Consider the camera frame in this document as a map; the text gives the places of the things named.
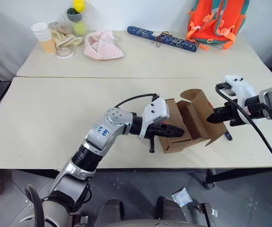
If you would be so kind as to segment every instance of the orange backpack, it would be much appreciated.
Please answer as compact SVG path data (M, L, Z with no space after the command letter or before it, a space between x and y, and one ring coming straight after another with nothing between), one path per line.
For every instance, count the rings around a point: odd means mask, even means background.
M189 11L186 40L231 47L245 22L249 0L197 0Z

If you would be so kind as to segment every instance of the white table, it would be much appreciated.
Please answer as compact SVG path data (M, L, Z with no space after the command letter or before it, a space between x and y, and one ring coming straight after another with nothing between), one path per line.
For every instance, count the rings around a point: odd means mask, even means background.
M174 34L185 38L185 34ZM258 83L272 78L242 34L236 43L224 50L212 46L209 51L198 49L191 52L161 44L159 48L151 40L114 32L115 42L125 56L119 59L97 61L84 55L84 46L75 48L76 53L68 59L43 52L36 45L17 73L19 77L81 77L81 78L202 78L219 83L225 75L241 75Z
M257 91L272 86L272 77L254 83ZM214 106L224 99L210 79L66 79L14 78L0 104L0 168L61 169L92 125L118 102L157 92L175 98L190 88L201 88ZM141 113L150 101L142 98L122 105ZM262 120L262 132L272 145L272 122ZM249 125L229 127L233 141L224 136L211 145L199 143L182 152L164 154L158 139L156 153L149 141L120 136L99 168L235 168L271 167L272 156Z

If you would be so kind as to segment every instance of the open cardboard box flap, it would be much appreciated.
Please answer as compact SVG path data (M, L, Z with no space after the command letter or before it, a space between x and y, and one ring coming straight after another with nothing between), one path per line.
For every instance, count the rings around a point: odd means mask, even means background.
M182 128L184 135L179 138L160 137L165 153L178 152L196 143L210 140L207 146L227 131L222 122L213 124L206 121L213 113L213 108L202 90L190 89L182 92L180 96L185 100L178 103L175 103L174 99L166 100L170 117L165 123Z

